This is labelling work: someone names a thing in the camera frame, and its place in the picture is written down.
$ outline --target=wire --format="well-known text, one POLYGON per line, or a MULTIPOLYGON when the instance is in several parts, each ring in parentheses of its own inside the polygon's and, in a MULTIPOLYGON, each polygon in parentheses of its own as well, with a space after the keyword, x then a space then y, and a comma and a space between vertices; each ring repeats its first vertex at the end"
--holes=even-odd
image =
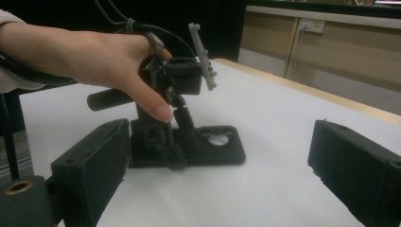
POLYGON ((157 26, 151 26, 147 24, 142 24, 139 22, 136 22, 132 18, 129 18, 125 16, 123 13, 121 13, 120 10, 115 6, 115 4, 112 2, 112 0, 105 0, 107 3, 112 7, 114 12, 118 14, 118 16, 121 18, 121 22, 116 22, 114 21, 109 14, 106 12, 106 10, 100 5, 99 0, 95 0, 96 6, 100 10, 100 12, 106 17, 106 19, 109 21, 110 24, 114 26, 124 26, 123 28, 120 28, 117 30, 117 32, 122 32, 125 30, 127 34, 144 34, 146 32, 153 32, 158 36, 163 36, 164 38, 169 39, 171 42, 176 44, 185 54, 187 57, 195 58, 196 55, 192 48, 178 35, 162 29, 157 26))
POLYGON ((9 161, 9 173, 12 180, 20 178, 18 171, 17 154, 15 152, 14 139, 9 121, 9 111, 3 94, 0 94, 0 128, 3 130, 4 143, 6 145, 6 154, 9 161))

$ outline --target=white surface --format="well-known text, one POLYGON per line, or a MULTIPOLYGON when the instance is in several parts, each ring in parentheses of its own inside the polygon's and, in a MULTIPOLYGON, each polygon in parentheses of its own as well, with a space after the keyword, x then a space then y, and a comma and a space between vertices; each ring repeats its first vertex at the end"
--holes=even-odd
MULTIPOLYGON (((398 154, 401 127, 217 62, 218 87, 186 96, 197 127, 232 125, 242 166, 129 169, 97 226, 362 226, 306 163, 316 119, 347 126, 398 154)), ((49 165, 98 125, 134 119, 133 104, 98 113, 73 85, 21 96, 34 170, 49 165)))

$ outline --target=sleeve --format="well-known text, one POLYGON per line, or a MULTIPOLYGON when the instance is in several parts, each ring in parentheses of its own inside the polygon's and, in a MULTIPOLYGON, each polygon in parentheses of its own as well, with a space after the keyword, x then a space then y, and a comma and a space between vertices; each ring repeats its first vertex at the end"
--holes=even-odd
MULTIPOLYGON (((0 9, 0 26, 9 22, 24 23, 20 18, 0 9)), ((0 66, 0 93, 7 93, 16 88, 37 90, 42 87, 44 87, 43 84, 22 79, 0 66)))

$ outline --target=finger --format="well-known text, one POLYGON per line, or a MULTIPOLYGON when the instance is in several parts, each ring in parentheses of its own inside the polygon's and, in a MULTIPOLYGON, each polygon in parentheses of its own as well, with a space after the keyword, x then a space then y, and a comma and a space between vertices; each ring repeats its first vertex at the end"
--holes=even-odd
POLYGON ((123 92, 131 96, 133 100, 153 118, 165 123, 171 121, 173 115, 169 105, 141 79, 132 83, 131 86, 123 90, 123 92))

